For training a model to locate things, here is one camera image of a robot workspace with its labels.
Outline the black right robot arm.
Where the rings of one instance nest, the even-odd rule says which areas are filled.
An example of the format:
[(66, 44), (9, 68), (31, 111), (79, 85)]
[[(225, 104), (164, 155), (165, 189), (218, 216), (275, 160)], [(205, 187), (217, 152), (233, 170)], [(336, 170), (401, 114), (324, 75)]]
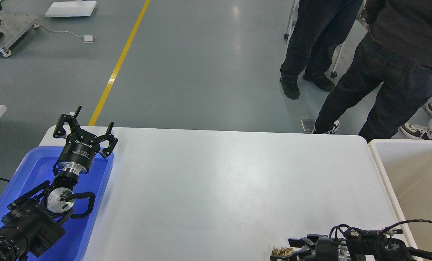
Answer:
[(272, 261), (414, 261), (416, 257), (432, 261), (432, 252), (406, 246), (394, 237), (403, 233), (398, 225), (415, 220), (400, 221), (382, 230), (363, 230), (346, 224), (334, 226), (328, 235), (309, 233), (300, 239), (288, 240), (287, 249), (273, 249)]

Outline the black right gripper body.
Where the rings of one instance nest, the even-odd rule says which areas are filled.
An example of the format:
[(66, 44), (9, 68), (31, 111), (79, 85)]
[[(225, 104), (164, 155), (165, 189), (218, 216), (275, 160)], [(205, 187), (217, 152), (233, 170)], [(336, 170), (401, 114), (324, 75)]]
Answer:
[(314, 261), (348, 261), (348, 248), (328, 237), (321, 237), (315, 243)]

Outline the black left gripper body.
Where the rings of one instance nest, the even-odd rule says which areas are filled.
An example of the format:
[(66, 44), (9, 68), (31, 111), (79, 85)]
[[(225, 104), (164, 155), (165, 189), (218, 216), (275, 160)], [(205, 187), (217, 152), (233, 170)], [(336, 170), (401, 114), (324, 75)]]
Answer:
[(75, 174), (86, 174), (90, 171), (99, 143), (91, 143), (96, 135), (90, 132), (73, 132), (67, 136), (66, 144), (57, 160), (58, 167), (77, 166)]

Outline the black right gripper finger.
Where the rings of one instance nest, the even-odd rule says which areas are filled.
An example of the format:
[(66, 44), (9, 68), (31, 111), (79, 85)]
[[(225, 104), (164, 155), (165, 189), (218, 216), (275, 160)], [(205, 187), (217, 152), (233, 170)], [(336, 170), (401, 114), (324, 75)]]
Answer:
[(294, 248), (302, 248), (306, 246), (311, 250), (317, 250), (328, 247), (328, 236), (316, 233), (309, 233), (299, 239), (289, 238), (288, 243), (290, 247)]
[(291, 255), (280, 257), (280, 256), (269, 256), (270, 261), (312, 261), (314, 259), (314, 250), (310, 248), (302, 247), (299, 250), (294, 250)]

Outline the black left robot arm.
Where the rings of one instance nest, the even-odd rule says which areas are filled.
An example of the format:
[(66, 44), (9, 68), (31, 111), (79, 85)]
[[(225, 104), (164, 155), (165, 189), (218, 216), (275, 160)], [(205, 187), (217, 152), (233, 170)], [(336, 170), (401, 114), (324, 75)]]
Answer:
[(82, 174), (87, 174), (96, 155), (109, 157), (118, 142), (111, 122), (105, 134), (97, 136), (82, 129), (77, 121), (81, 106), (73, 115), (62, 114), (53, 137), (66, 143), (53, 165), (54, 179), (46, 180), (10, 203), (1, 219), (0, 261), (26, 261), (39, 257), (65, 235), (63, 224), (92, 213), (96, 195), (74, 192)]

